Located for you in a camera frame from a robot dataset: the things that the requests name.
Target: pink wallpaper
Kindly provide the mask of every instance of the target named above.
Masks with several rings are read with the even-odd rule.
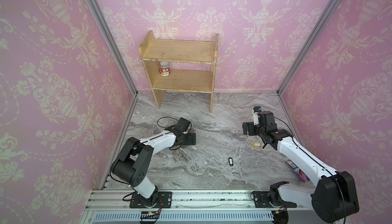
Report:
[[[328,0],[97,0],[137,89],[150,90],[138,46],[160,39],[214,40],[216,90],[277,90]],[[172,63],[172,68],[210,66]]]
[[[390,223],[392,0],[342,0],[283,98],[301,141],[355,178],[351,223]]]
[[[0,223],[78,223],[131,98],[85,0],[0,0]]]

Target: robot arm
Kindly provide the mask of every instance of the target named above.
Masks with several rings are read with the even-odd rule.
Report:
[[[316,186],[316,189],[278,182],[270,187],[270,202],[281,206],[294,202],[314,210],[325,222],[332,223],[359,211],[354,178],[346,171],[338,172],[302,147],[285,129],[277,129],[270,111],[253,108],[253,122],[243,123],[245,135],[258,135],[293,161]]]
[[[153,206],[158,198],[158,187],[146,176],[151,157],[168,147],[196,144],[195,133],[187,133],[189,124],[181,118],[176,125],[149,138],[129,138],[111,165],[110,171],[129,183],[141,195],[145,206]],[[138,157],[133,160],[130,155]]]

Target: black mounting plate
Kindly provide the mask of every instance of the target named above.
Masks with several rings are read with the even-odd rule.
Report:
[[[256,208],[274,208],[271,203],[269,202],[269,197],[268,197],[269,192],[268,191],[257,191],[253,192],[253,199],[257,198],[256,200],[253,200],[254,206]],[[285,202],[287,203],[287,208],[296,208],[297,204],[293,202]]]
[[[173,193],[172,192],[158,192],[158,199],[162,201],[162,208],[169,209],[171,207],[171,198]],[[159,208],[159,201],[153,206],[152,208]],[[131,209],[143,209],[146,208],[140,199],[140,195],[137,192],[134,192],[131,197],[131,201],[129,204]]]

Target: snack bag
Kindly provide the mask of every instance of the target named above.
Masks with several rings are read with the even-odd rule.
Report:
[[[310,181],[310,179],[308,178],[308,176],[305,175],[305,173],[304,173],[300,168],[298,168],[298,166],[296,166],[296,164],[293,163],[293,161],[287,160],[286,163],[288,163],[288,164],[293,168],[293,170],[295,171],[295,173],[297,173],[297,175],[300,176],[301,181],[303,181],[303,182]]]

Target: wooden shelf leg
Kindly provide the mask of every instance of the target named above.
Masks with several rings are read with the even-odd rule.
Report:
[[[156,106],[161,108],[162,101],[164,100],[166,91],[160,89],[153,89],[153,95],[156,101]]]
[[[213,112],[213,100],[214,100],[214,93],[211,93],[210,113]]]

